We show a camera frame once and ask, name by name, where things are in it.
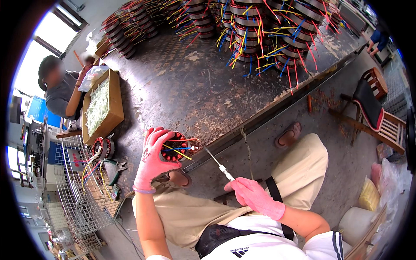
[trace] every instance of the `sandal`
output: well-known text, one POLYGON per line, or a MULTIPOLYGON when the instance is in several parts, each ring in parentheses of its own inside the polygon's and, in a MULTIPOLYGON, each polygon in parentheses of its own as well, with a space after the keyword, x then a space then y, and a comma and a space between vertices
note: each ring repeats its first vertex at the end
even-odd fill
POLYGON ((302 131, 302 125, 299 123, 299 122, 293 122, 293 123, 291 123, 284 131, 283 131, 283 133, 281 134, 281 135, 279 135, 278 137, 276 137, 276 139, 275 139, 275 146, 276 147, 278 147, 278 148, 283 148, 283 147, 285 147, 286 145, 281 145, 280 143, 279 143, 279 139, 285 134, 285 133, 287 133, 288 131, 290 131, 290 130, 292 130, 293 131, 293 133, 295 134, 294 135, 294 138, 295 139, 298 139, 299 138, 299 136, 300 136, 300 132, 302 131))
MULTIPOLYGON (((183 187, 183 188, 189 188, 189 187, 192 186, 192 179, 191 179, 191 177, 187 173, 185 173, 181 168, 175 169, 175 170, 171 170, 171 171, 177 171, 177 172, 181 173, 183 176, 185 176, 188 179, 188 184, 186 184, 184 186, 181 186, 181 187, 183 187)), ((157 181, 159 181, 159 182, 169 181, 171 179, 170 176, 169 176, 169 173, 171 171, 169 171, 166 175, 162 176, 161 178, 158 178, 157 181)))

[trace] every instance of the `black chair seat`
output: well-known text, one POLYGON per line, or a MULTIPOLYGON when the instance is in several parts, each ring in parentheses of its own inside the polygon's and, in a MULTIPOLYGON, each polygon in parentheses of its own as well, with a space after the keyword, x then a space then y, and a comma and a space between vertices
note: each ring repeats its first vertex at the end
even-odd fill
POLYGON ((375 132, 379 132, 384 119, 384 109, 366 80, 360 79, 358 81, 352 101, 360 106, 368 126, 375 132))

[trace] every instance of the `black cap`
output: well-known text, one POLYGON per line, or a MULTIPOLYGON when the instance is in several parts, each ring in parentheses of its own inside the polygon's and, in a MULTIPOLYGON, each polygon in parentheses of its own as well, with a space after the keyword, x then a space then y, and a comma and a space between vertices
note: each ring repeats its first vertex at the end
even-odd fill
POLYGON ((58 66, 62 60, 54 55, 46 56, 39 65, 39 79, 38 84, 43 91, 46 91, 46 85, 43 83, 43 79, 58 66))

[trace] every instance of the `foot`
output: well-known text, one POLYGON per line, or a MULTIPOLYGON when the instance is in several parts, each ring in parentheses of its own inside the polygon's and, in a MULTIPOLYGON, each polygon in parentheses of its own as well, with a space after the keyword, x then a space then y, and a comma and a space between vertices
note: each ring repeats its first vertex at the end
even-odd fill
POLYGON ((190 180, 180 171, 170 171, 168 174, 169 181, 175 183, 178 186, 187 186, 190 180))
POLYGON ((276 138, 275 144, 277 147, 282 148, 285 146, 293 145, 299 138, 300 132, 302 131, 302 125, 299 122, 295 122, 290 125, 284 133, 276 138))

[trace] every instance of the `black waist bag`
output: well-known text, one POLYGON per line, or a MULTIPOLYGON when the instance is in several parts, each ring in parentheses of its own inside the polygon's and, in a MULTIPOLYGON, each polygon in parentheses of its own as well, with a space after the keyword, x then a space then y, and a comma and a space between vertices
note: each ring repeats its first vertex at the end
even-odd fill
MULTIPOLYGON (((280 196, 279 190, 276 186, 275 181, 272 177, 266 180, 267 187, 269 188, 270 194, 275 201, 283 202, 282 197, 280 196)), ((293 240, 293 230, 286 225, 282 224, 282 231, 285 238, 293 240)), ((198 243, 195 246, 196 252, 198 252, 199 259, 207 256, 219 245, 242 235, 251 235, 251 234, 269 234, 280 237, 279 235, 254 231, 254 230, 239 230, 236 228, 229 228, 224 225, 211 225, 207 227, 204 232, 202 232, 201 237, 198 240, 198 243)))

